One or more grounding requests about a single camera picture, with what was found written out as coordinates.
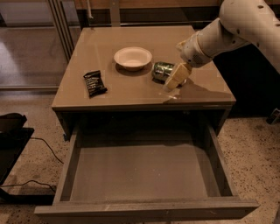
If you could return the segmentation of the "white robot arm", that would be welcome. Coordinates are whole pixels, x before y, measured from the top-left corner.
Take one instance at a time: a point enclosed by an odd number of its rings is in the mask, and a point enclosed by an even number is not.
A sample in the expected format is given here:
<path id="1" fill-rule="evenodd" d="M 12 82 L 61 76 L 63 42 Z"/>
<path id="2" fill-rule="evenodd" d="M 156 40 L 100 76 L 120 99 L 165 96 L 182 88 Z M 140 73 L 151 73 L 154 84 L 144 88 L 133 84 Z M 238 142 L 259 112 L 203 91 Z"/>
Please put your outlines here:
<path id="1" fill-rule="evenodd" d="M 164 90 L 171 92 L 184 83 L 193 68 L 248 44 L 280 72 L 280 21 L 273 10 L 264 0 L 224 0 L 211 24 L 177 44 L 183 61 L 172 69 Z"/>

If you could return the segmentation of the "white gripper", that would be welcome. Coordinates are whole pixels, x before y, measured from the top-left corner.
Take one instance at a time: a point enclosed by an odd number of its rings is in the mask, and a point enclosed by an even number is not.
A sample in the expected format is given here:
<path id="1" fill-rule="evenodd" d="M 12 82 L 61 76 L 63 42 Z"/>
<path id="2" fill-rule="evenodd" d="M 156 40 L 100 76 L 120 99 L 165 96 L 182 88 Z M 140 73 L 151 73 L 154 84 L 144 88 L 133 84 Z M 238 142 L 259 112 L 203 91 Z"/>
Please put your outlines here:
<path id="1" fill-rule="evenodd" d="M 180 57 L 186 63 L 175 65 L 164 83 L 164 91 L 171 92 L 178 85 L 181 85 L 190 76 L 193 67 L 203 67 L 213 60 L 212 57 L 203 52 L 199 36 L 197 31 L 188 39 L 177 43 L 176 48 L 180 51 Z"/>

